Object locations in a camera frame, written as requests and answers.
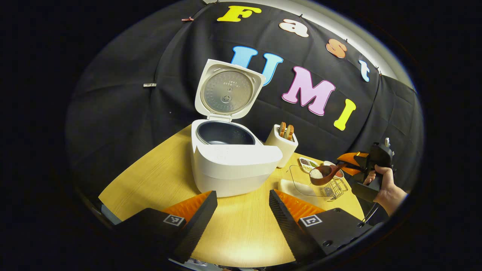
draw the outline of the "letter m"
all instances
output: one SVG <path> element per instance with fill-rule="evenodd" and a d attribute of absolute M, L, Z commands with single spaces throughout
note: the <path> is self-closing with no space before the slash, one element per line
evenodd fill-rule
<path fill-rule="evenodd" d="M 308 106 L 308 110 L 318 116 L 323 116 L 326 102 L 331 92 L 335 90 L 335 86 L 331 82 L 323 80 L 313 88 L 310 71 L 299 66 L 293 67 L 293 70 L 295 79 L 288 92 L 281 96 L 282 99 L 295 104 L 298 102 L 296 96 L 300 92 L 301 106 L 305 106 L 314 99 L 313 103 Z"/>

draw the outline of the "inner pot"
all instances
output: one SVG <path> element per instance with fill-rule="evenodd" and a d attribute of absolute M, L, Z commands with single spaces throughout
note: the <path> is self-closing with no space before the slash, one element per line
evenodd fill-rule
<path fill-rule="evenodd" d="M 230 122 L 209 121 L 197 128 L 198 137 L 205 144 L 254 145 L 254 137 L 246 129 Z"/>

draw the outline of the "spice tray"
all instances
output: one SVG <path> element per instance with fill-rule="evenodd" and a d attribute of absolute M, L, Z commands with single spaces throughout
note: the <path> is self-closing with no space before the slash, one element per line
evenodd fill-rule
<path fill-rule="evenodd" d="M 320 166 L 317 162 L 305 157 L 298 158 L 298 161 L 306 173 L 309 173 L 313 168 Z"/>

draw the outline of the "rice cooker lid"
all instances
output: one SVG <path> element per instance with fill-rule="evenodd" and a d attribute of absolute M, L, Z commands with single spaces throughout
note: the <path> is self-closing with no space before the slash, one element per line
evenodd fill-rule
<path fill-rule="evenodd" d="M 196 110 L 208 119 L 241 118 L 251 109 L 265 79 L 241 66 L 209 59 L 196 93 Z"/>
<path fill-rule="evenodd" d="M 246 74 L 224 69 L 206 80 L 201 88 L 201 100 L 209 111 L 231 115 L 246 108 L 253 92 L 253 83 Z"/>

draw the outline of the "white rice cooker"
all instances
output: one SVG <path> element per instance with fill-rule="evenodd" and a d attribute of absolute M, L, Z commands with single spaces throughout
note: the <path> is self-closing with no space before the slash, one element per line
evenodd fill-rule
<path fill-rule="evenodd" d="M 196 110 L 207 116 L 191 126 L 191 165 L 199 191 L 218 197 L 258 189 L 283 154 L 245 126 L 232 123 L 253 106 L 266 78 L 238 65 L 208 59 L 196 92 Z"/>

